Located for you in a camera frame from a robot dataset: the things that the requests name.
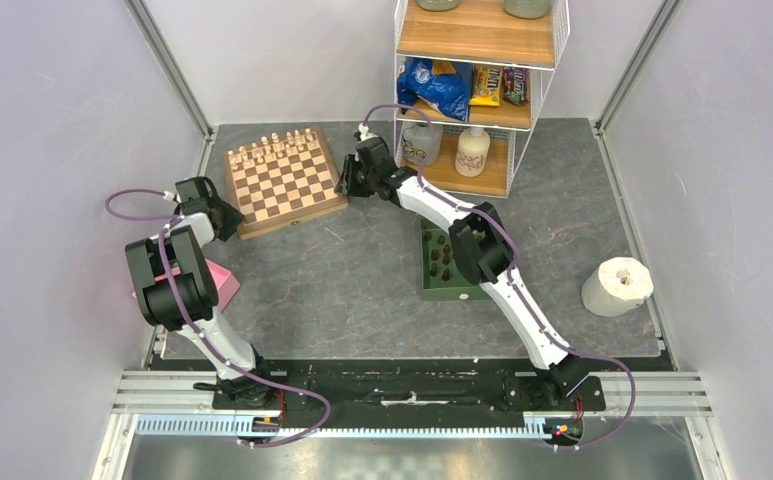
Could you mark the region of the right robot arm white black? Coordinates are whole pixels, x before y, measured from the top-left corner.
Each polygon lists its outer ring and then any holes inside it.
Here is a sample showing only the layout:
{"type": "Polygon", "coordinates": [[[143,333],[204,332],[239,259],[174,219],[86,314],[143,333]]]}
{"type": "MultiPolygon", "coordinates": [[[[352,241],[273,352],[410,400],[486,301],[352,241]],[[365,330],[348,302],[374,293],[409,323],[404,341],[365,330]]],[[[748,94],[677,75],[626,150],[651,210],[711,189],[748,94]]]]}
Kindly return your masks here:
{"type": "Polygon", "coordinates": [[[462,277],[495,302],[524,344],[537,375],[531,400],[553,409],[574,402],[588,370],[528,291],[517,268],[514,242],[494,206],[459,200],[413,168],[399,167],[383,138],[355,136],[355,152],[345,158],[337,191],[360,198],[376,195],[445,231],[462,277]]]}

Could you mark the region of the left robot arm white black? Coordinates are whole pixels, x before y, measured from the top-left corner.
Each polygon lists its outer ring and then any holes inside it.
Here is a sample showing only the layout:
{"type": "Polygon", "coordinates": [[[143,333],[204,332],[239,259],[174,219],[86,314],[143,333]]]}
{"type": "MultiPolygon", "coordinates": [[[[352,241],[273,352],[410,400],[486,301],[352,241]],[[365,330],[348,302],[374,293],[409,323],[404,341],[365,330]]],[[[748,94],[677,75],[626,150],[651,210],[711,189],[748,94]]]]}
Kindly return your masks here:
{"type": "Polygon", "coordinates": [[[142,316],[150,325],[189,340],[212,363],[216,381],[197,383],[195,389],[212,390],[252,408],[266,407],[274,399],[276,383],[253,371],[259,356],[223,317],[218,287],[202,250],[232,237],[243,215],[205,176],[187,178],[177,182],[173,192],[156,194],[176,203],[174,213],[161,218],[161,232],[125,247],[142,316]]]}

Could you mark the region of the wooden chess board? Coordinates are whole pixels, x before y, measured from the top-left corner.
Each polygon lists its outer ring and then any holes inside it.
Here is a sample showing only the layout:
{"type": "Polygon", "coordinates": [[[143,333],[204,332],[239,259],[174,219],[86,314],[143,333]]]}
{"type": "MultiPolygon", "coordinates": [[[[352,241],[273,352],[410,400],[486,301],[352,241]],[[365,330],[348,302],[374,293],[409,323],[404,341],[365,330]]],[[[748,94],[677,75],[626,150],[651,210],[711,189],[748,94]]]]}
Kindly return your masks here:
{"type": "Polygon", "coordinates": [[[230,203],[243,222],[241,239],[250,239],[349,205],[336,191],[339,172],[323,130],[308,126],[273,133],[223,155],[230,203]]]}

